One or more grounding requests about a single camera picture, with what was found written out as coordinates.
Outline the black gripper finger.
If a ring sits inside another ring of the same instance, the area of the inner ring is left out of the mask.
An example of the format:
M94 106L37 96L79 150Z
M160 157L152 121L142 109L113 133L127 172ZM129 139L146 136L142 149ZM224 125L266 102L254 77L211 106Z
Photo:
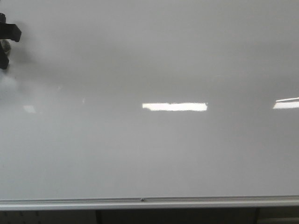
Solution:
M6 70L9 64L9 59L3 48L0 48L0 68Z
M19 42L21 39L21 30L16 24L6 23L6 16L0 14L0 38Z

